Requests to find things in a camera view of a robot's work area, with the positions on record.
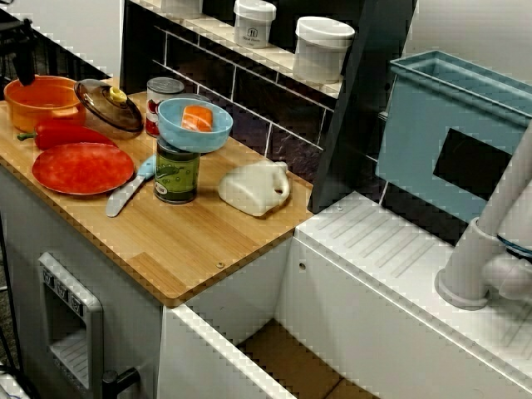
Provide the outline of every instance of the control panel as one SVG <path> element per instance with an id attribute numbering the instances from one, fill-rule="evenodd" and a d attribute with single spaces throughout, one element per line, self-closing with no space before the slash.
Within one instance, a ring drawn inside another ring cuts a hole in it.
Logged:
<path id="1" fill-rule="evenodd" d="M 44 253 L 39 262 L 48 352 L 84 397 L 99 399 L 103 373 L 101 304 L 49 253 Z"/>

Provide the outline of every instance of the red can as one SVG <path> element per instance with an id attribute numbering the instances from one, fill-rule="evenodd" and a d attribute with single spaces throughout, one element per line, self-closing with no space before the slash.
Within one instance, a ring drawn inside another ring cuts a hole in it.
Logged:
<path id="1" fill-rule="evenodd" d="M 159 104 L 174 98 L 185 89 L 185 85 L 170 77 L 155 77 L 148 81 L 148 98 L 146 105 L 146 133 L 153 137 L 159 136 Z"/>

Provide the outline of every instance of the pot handle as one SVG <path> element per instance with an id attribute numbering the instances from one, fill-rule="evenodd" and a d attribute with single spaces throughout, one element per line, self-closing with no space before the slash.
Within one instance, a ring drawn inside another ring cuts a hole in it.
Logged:
<path id="1" fill-rule="evenodd" d="M 52 118 L 71 119 L 72 117 L 76 116 L 79 111 L 80 110 L 78 110 L 76 106 L 73 106 L 72 108 L 68 108 L 66 110 L 52 111 Z"/>

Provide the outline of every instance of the brown pot lid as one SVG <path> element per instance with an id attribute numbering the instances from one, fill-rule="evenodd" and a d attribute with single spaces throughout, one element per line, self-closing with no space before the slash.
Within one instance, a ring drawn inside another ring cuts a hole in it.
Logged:
<path id="1" fill-rule="evenodd" d="M 96 79 L 85 79 L 74 85 L 80 102 L 109 125 L 129 132 L 142 131 L 142 114 L 120 89 Z"/>

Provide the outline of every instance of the white faucet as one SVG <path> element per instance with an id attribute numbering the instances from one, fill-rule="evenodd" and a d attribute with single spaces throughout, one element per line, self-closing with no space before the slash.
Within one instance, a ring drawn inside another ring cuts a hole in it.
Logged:
<path id="1" fill-rule="evenodd" d="M 532 301 L 532 122 L 479 218 L 462 235 L 436 291 L 458 308 L 488 303 L 490 288 Z"/>

